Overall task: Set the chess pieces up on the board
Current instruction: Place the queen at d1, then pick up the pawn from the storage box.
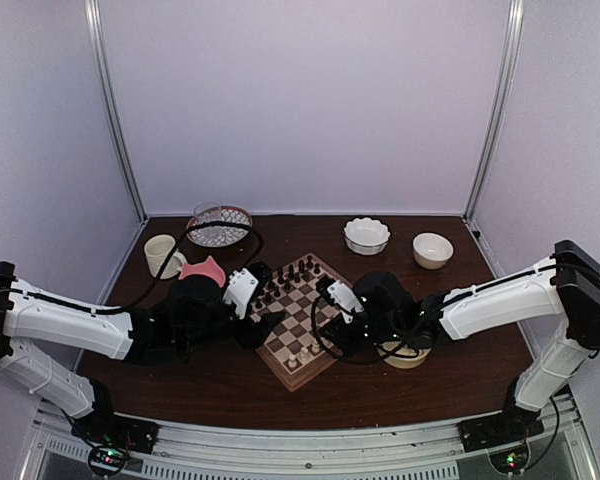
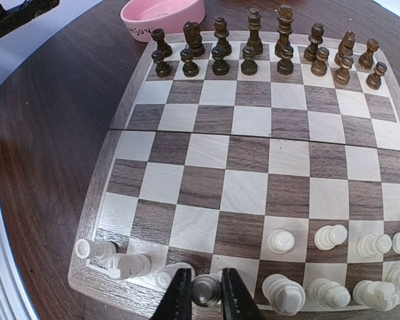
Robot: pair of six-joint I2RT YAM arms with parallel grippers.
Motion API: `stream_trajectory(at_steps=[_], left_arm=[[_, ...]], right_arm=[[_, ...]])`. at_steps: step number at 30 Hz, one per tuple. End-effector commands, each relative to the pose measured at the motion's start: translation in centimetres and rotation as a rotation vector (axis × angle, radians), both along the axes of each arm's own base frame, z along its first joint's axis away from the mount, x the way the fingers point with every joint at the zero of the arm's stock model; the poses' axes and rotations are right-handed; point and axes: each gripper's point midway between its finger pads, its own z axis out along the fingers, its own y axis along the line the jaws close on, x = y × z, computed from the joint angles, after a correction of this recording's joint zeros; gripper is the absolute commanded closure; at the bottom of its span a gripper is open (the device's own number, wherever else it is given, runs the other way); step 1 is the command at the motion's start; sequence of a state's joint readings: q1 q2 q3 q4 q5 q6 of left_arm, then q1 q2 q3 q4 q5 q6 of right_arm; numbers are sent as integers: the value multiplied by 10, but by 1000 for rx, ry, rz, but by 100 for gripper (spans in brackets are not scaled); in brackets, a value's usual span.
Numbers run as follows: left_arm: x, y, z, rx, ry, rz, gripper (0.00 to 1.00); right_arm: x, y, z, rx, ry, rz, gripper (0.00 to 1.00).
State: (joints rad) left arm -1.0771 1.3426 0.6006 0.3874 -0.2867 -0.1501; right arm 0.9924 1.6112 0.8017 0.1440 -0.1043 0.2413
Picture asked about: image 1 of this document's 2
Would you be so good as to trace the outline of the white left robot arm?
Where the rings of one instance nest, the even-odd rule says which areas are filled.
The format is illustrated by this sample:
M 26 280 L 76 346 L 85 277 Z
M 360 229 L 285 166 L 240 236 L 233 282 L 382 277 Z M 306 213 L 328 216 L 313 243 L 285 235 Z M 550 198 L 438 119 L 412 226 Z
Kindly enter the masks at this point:
M 270 281 L 263 262 L 225 274 L 213 258 L 185 264 L 167 297 L 149 309 L 104 307 L 55 297 L 18 279 L 0 262 L 0 371 L 62 409 L 103 444 L 117 442 L 124 424 L 107 388 L 62 367 L 35 345 L 41 339 L 136 365 L 185 359 L 201 347 L 233 338 L 262 346 L 284 312 L 251 318 L 252 303 Z

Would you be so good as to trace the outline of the white pawn chess piece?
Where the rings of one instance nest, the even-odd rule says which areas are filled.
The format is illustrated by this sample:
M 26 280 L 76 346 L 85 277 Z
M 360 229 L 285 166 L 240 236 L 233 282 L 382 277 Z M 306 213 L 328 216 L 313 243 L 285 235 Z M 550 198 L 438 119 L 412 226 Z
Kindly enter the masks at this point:
M 319 353 L 320 353 L 321 347 L 320 347 L 320 345 L 319 345 L 319 343 L 317 342 L 317 340 L 316 340 L 316 339 L 314 339 L 314 340 L 312 341 L 312 344 L 311 344 L 311 350 L 312 350 L 312 352 L 313 352 L 315 355 L 317 355 L 317 354 L 319 354 Z

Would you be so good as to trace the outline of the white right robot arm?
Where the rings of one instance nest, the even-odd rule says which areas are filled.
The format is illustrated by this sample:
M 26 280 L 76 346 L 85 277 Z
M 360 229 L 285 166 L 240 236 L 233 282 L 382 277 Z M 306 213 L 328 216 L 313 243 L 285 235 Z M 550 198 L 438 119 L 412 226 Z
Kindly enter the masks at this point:
M 321 278 L 319 297 L 339 311 L 316 327 L 318 344 L 339 359 L 372 342 L 381 359 L 406 360 L 433 349 L 441 338 L 458 341 L 502 325 L 556 316 L 551 341 L 511 384 L 503 412 L 493 419 L 499 440 L 515 440 L 578 370 L 600 352 L 600 264 L 570 240 L 526 270 L 480 285 L 415 301 L 397 277 L 373 271 L 349 287 Z

